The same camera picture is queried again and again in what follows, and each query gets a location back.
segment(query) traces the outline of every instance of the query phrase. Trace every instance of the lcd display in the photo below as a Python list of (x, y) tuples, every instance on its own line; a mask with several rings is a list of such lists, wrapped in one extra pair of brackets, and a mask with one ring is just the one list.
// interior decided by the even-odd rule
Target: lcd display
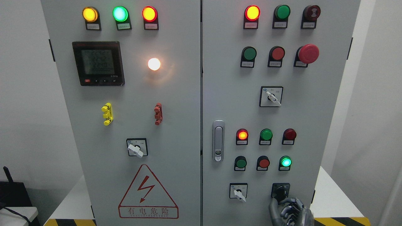
[(81, 50), (85, 74), (114, 74), (112, 50)]

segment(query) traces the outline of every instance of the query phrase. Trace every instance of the white wall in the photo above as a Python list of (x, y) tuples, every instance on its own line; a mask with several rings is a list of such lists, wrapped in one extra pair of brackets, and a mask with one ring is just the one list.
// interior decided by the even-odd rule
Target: white wall
[(40, 1), (1, 0), (0, 21), (0, 166), (44, 223), (82, 169)]
[(349, 53), (349, 59), (346, 61), (342, 82), (340, 83), (338, 99), (336, 101), (334, 115), (332, 117), (331, 127), (321, 162), (321, 166), (329, 175), (331, 175), (336, 152), (338, 151), (339, 140), (343, 125), (345, 124), (374, 4), (375, 0), (361, 0), (360, 2), (355, 29), (353, 31), (353, 44)]
[(331, 174), (372, 225), (402, 224), (401, 11), (375, 3)]

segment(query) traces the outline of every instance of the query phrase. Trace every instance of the warning sign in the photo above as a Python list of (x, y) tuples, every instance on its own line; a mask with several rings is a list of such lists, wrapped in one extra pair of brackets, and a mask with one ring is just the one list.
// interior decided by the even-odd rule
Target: warning sign
[(151, 171), (142, 164), (119, 204), (120, 218), (178, 218), (178, 206)]

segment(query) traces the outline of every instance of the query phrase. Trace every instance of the yellow black hazard tape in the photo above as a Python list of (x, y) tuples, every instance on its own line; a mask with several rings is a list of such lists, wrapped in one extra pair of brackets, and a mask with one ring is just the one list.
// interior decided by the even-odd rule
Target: yellow black hazard tape
[[(314, 226), (371, 226), (367, 218), (315, 218)], [(44, 226), (96, 226), (95, 220), (49, 219)]]
[(314, 226), (371, 226), (367, 218), (314, 218)]

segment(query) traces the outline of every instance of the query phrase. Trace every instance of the white table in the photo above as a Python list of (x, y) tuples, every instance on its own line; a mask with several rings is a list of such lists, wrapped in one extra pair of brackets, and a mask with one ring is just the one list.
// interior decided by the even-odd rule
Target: white table
[[(14, 210), (23, 216), (26, 216), (29, 221), (33, 221), (38, 215), (38, 209), (36, 207), (7, 207)], [(0, 226), (28, 226), (28, 222), (15, 214), (10, 213), (8, 210), (0, 210)]]
[[(316, 194), (311, 205), (315, 218), (363, 217), (332, 178), (320, 167)], [(84, 176), (60, 203), (49, 219), (94, 219)]]

